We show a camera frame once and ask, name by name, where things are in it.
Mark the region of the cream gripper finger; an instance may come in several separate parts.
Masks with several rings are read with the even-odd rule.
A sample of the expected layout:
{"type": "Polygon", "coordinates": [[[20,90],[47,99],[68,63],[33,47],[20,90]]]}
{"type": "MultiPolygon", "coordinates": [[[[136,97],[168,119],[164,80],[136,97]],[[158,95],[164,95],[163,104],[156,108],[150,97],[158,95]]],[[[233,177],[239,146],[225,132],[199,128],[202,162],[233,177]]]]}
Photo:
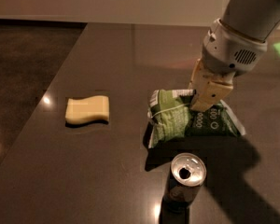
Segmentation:
{"type": "Polygon", "coordinates": [[[214,74],[207,70],[208,83],[202,94],[194,93],[190,109],[204,112],[228,96],[233,90],[234,73],[214,74]]]}
{"type": "Polygon", "coordinates": [[[207,69],[202,60],[198,59],[190,76],[189,88],[194,90],[196,94],[202,94],[207,83],[207,69]]]}

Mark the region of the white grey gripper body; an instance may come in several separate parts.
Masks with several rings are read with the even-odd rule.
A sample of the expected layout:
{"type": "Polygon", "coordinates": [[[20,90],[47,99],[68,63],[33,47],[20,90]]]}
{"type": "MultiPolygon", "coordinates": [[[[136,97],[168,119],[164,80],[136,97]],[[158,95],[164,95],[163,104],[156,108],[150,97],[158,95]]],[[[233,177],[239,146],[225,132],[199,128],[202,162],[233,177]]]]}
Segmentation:
{"type": "Polygon", "coordinates": [[[267,47],[266,41],[251,39],[216,19],[203,40],[202,62],[215,74],[237,77],[250,72],[267,47]]]}

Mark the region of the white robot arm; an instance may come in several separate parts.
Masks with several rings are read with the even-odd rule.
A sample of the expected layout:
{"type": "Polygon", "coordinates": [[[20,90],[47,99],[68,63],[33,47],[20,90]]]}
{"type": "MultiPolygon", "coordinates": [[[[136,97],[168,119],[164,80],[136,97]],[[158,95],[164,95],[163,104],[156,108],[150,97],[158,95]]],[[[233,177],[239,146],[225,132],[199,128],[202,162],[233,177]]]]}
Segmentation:
{"type": "Polygon", "coordinates": [[[233,79],[251,71],[280,25],[280,0],[230,0],[203,40],[189,87],[190,108],[204,112],[233,90],[233,79]]]}

